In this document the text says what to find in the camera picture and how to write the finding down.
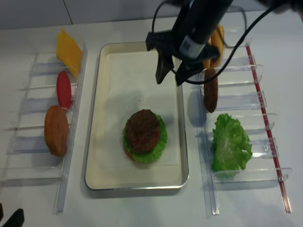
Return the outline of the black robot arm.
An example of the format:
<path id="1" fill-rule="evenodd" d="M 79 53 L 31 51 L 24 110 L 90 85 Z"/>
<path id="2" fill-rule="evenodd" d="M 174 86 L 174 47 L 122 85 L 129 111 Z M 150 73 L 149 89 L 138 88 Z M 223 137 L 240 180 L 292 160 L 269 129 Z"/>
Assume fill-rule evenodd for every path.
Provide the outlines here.
<path id="1" fill-rule="evenodd" d="M 207 42 L 231 6 L 232 1 L 165 0 L 161 5 L 164 4 L 180 7 L 180 12 L 173 28 L 162 32 L 150 31 L 145 43 L 148 51 L 156 49 L 158 52 L 158 64 L 155 74 L 157 83 L 161 84 L 166 75 L 172 71 L 175 74 L 178 86 L 184 82 L 202 85 L 216 79 L 227 67 L 247 34 L 270 12 L 283 12 L 288 9 L 300 13 L 303 11 L 303 2 L 301 0 L 262 0 L 261 4 L 267 6 L 268 9 L 245 29 L 221 69 L 209 79 L 191 81 L 190 77 L 203 70 L 204 60 L 216 61 L 219 59 L 219 49 L 209 45 Z"/>

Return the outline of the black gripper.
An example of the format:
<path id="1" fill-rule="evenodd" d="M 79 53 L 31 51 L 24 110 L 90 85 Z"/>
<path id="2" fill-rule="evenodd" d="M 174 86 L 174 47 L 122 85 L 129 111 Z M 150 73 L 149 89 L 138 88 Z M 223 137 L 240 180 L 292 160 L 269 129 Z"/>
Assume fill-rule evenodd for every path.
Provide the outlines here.
<path id="1" fill-rule="evenodd" d="M 193 28 L 187 32 L 176 29 L 149 32 L 145 43 L 148 51 L 156 49 L 158 52 L 158 63 L 156 69 L 157 84 L 161 84 L 166 75 L 174 69 L 172 57 L 182 60 L 175 79 L 177 86 L 184 82 L 193 85 L 202 85 L 202 81 L 189 80 L 190 77 L 203 71 L 203 60 L 217 60 L 220 56 L 216 47 L 208 44 L 213 28 Z"/>

